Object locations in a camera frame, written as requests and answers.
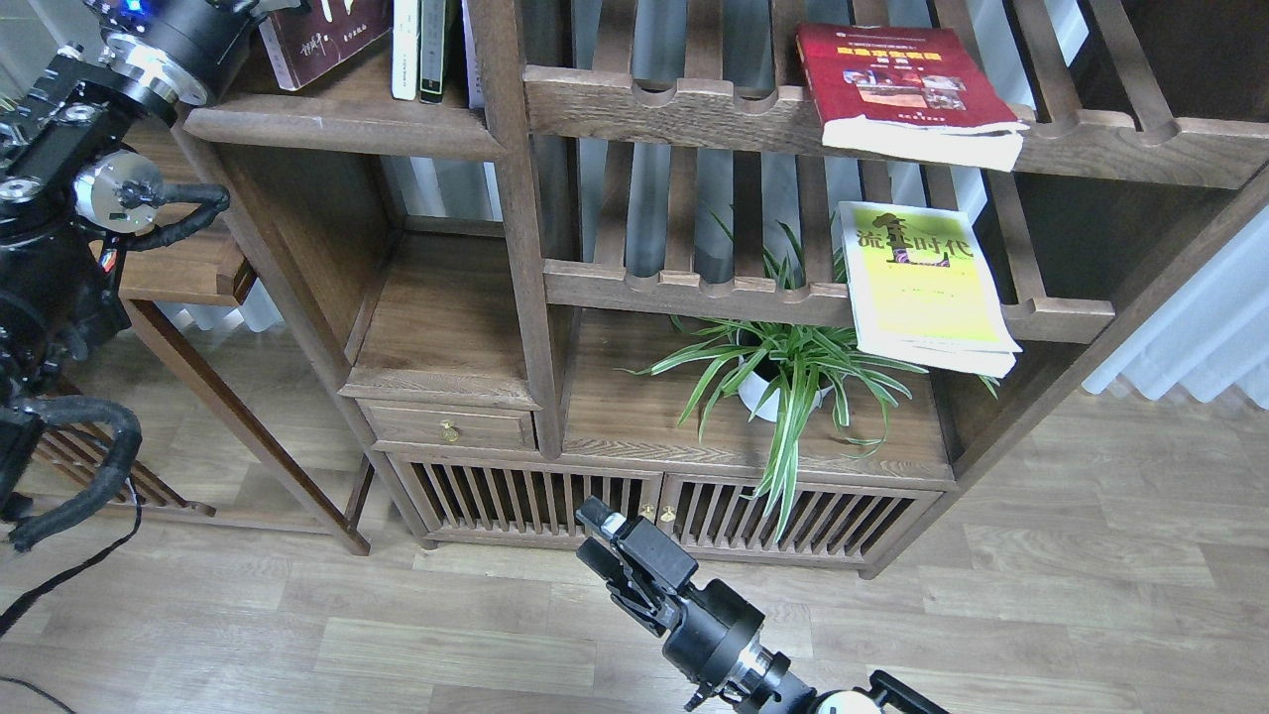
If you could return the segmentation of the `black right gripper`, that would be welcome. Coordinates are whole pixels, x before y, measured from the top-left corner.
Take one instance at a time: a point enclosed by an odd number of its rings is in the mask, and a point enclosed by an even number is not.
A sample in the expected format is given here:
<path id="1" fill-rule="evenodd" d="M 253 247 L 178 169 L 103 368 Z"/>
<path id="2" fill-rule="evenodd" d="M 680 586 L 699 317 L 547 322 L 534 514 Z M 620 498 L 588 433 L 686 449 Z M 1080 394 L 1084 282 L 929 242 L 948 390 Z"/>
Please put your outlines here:
<path id="1" fill-rule="evenodd" d="M 693 586 L 698 563 L 679 542 L 641 516 L 628 520 L 598 497 L 576 510 L 593 533 L 576 555 L 623 611 L 662 638 L 662 654 L 700 690 L 758 690 L 766 651 L 764 615 L 722 580 Z"/>

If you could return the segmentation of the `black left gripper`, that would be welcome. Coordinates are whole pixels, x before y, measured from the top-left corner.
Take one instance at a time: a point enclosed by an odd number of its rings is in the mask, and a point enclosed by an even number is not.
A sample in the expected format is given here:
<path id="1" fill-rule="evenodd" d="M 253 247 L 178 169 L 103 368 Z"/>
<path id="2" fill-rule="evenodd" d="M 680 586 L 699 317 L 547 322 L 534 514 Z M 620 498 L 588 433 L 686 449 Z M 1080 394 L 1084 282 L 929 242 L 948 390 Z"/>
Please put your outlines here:
<path id="1" fill-rule="evenodd" d="M 247 60 L 251 33 L 274 11 L 307 1 L 86 1 L 104 41 L 102 62 L 168 101 L 203 107 L 223 96 Z"/>

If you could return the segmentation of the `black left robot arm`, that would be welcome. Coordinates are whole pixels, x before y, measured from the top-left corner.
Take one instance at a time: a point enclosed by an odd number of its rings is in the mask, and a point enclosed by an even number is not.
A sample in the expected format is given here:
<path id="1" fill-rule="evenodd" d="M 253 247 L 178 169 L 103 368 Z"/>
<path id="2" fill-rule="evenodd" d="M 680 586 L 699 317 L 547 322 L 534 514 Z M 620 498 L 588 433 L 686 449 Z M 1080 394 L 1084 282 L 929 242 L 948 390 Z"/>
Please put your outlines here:
<path id="1" fill-rule="evenodd" d="M 227 209 L 218 184 L 168 183 L 124 145 L 136 120 L 173 126 L 176 105 L 217 101 L 247 60 L 251 32 L 305 1 L 91 1 L 102 55 L 63 46 L 3 113 L 3 519 L 25 552 L 96 514 L 129 474 L 142 432 L 127 408 L 49 397 L 63 358 L 86 360 L 128 328 L 124 257 L 206 230 Z M 16 484 L 49 426 L 107 424 L 113 443 L 91 482 L 30 516 Z"/>

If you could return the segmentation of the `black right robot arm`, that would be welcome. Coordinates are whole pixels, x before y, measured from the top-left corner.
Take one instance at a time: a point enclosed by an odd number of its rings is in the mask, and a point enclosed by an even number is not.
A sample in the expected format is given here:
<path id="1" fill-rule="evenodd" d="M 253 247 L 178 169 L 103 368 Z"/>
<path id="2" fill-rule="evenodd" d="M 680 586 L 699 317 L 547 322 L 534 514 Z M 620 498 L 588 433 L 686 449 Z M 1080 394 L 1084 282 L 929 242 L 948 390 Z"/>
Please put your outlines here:
<path id="1" fill-rule="evenodd" d="M 722 580 L 698 588 L 698 561 L 657 525 L 586 498 L 576 519 L 595 533 L 577 555 L 607 580 L 623 611 L 662 638 L 662 654 L 695 685 L 685 709 L 718 696 L 739 713 L 940 713 L 942 706 L 884 670 L 871 687 L 820 692 L 791 672 L 787 654 L 761 646 L 764 614 Z"/>

